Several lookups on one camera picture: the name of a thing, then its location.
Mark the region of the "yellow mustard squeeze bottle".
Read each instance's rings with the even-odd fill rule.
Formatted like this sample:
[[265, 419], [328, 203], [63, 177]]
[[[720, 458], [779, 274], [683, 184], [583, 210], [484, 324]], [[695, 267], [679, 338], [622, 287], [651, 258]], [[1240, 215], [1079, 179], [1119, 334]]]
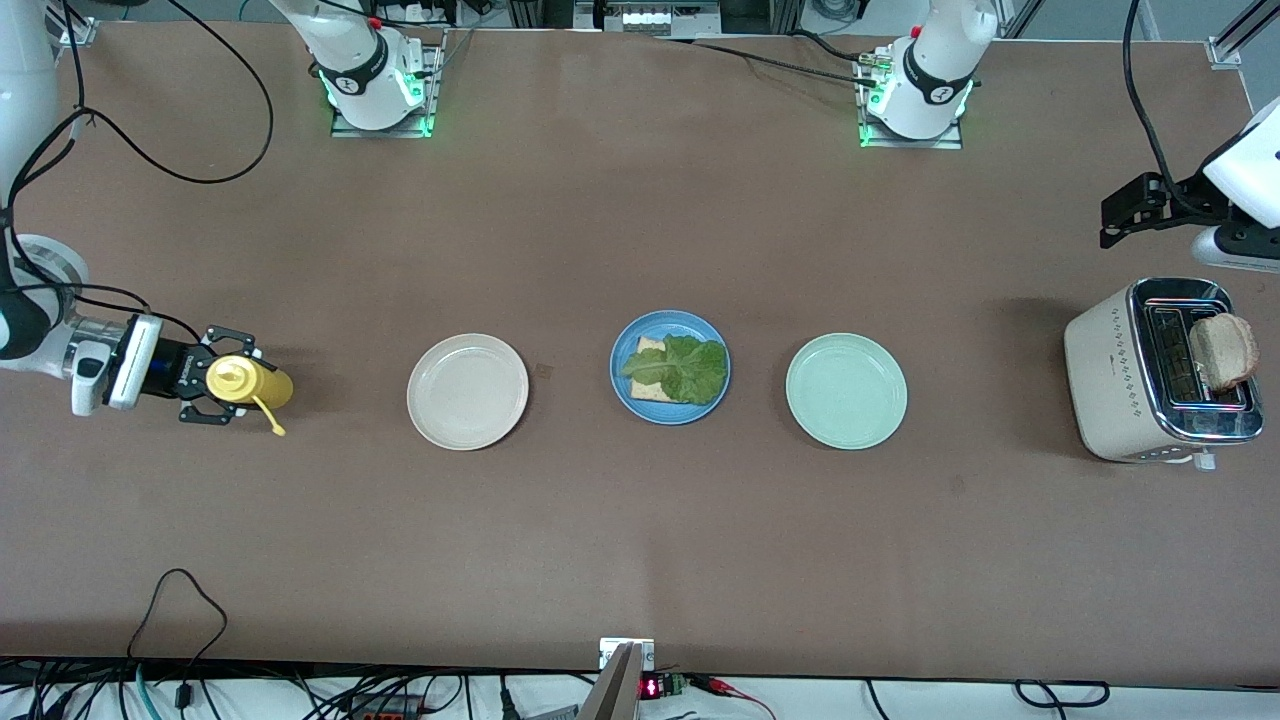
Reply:
[[216, 357], [205, 372], [209, 393], [233, 406], [253, 406], [268, 419], [271, 432], [284, 437], [285, 428], [275, 411], [287, 405], [294, 392], [292, 379], [283, 370], [273, 370], [255, 357], [225, 355]]

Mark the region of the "toasted bread slice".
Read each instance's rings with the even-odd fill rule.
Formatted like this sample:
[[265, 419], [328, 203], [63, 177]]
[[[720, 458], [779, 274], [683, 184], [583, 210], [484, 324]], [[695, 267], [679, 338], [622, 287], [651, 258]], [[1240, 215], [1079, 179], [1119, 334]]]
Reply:
[[1230, 313], [1196, 320], [1189, 333], [1190, 355], [1201, 379], [1215, 393], [1248, 382], [1260, 366], [1260, 347], [1251, 324]]
[[689, 404], [678, 388], [681, 368], [668, 356], [666, 342], [641, 337], [623, 363], [628, 397], [659, 404]]

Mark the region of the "green lettuce leaf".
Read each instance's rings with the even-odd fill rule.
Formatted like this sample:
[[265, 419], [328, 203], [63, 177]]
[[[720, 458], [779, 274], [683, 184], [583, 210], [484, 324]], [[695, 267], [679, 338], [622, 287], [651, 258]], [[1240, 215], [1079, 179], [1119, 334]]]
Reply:
[[689, 404], [709, 404], [726, 377], [728, 350], [721, 342], [666, 336], [668, 356], [681, 368], [678, 388]]

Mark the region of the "beige plate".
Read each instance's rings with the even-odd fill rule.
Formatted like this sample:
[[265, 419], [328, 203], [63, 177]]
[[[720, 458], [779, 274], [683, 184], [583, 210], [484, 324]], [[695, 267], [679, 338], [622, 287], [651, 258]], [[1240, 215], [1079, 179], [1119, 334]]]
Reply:
[[529, 370], [515, 347], [492, 334], [463, 333], [416, 361], [406, 406], [422, 438], [449, 451], [476, 451], [515, 429], [529, 396]]

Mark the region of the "light green plate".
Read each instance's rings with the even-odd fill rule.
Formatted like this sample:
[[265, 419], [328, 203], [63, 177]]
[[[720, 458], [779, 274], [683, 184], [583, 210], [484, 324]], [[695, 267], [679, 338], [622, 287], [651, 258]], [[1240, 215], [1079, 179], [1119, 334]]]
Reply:
[[893, 355], [854, 333], [828, 333], [794, 355], [785, 377], [788, 410], [813, 439], [845, 451], [886, 442], [908, 411], [908, 383]]

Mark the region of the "blue plate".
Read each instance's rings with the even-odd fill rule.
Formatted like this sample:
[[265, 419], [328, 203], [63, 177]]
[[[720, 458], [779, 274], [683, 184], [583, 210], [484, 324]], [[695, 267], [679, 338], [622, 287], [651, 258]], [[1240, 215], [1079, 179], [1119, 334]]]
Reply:
[[631, 322], [614, 342], [611, 352], [609, 370], [614, 392], [631, 413], [658, 425], [676, 427], [696, 421], [712, 413], [728, 392], [732, 377], [732, 361], [726, 356], [726, 377], [721, 388], [712, 396], [709, 404], [675, 404], [649, 398], [636, 398], [630, 391], [630, 379], [621, 370], [631, 355], [637, 351], [640, 340], [663, 340], [666, 336], [694, 337], [700, 341], [716, 341], [727, 346], [722, 334], [707, 320], [682, 310], [658, 310], [644, 314]]

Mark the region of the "cream and chrome toaster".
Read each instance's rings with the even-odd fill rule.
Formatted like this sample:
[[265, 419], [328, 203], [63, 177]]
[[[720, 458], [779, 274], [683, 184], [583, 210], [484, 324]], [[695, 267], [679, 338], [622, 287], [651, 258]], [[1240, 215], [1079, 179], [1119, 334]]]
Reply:
[[1251, 373], [1210, 372], [1208, 338], [1239, 327], [1226, 290], [1201, 278], [1134, 281], [1073, 319], [1064, 333], [1080, 438], [1112, 462], [1193, 462], [1215, 468], [1217, 448], [1249, 443], [1265, 428]]

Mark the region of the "grey electronics box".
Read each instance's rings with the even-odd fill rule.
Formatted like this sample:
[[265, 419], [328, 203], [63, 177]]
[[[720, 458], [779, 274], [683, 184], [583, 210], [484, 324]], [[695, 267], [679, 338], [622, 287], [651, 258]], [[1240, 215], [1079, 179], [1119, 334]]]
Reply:
[[700, 38], [723, 29], [718, 0], [573, 0], [573, 28], [658, 38]]

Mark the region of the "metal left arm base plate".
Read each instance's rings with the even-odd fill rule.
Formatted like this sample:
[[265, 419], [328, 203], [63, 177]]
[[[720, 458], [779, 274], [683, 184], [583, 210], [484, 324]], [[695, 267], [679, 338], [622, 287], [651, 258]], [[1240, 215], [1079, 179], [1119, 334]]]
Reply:
[[920, 91], [900, 79], [893, 59], [881, 47], [852, 63], [856, 88], [860, 145], [874, 149], [963, 149], [961, 118], [973, 90], [970, 79], [960, 85], [936, 79]]

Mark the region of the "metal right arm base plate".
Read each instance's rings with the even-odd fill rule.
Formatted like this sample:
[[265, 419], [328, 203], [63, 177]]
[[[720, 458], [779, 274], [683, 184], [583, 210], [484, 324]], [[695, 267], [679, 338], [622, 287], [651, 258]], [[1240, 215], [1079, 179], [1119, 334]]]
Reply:
[[443, 47], [390, 29], [362, 65], [337, 72], [317, 67], [333, 108], [335, 137], [429, 138], [443, 77]]

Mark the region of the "white mounting bracket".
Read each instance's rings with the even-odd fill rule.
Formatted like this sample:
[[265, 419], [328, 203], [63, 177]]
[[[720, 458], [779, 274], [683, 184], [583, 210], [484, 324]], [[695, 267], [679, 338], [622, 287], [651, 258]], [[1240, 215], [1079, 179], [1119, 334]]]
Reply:
[[630, 638], [630, 637], [603, 637], [599, 639], [599, 652], [598, 652], [598, 666], [603, 671], [611, 657], [622, 644], [639, 644], [641, 647], [643, 655], [643, 670], [645, 673], [654, 673], [657, 670], [655, 664], [655, 642], [650, 638]]

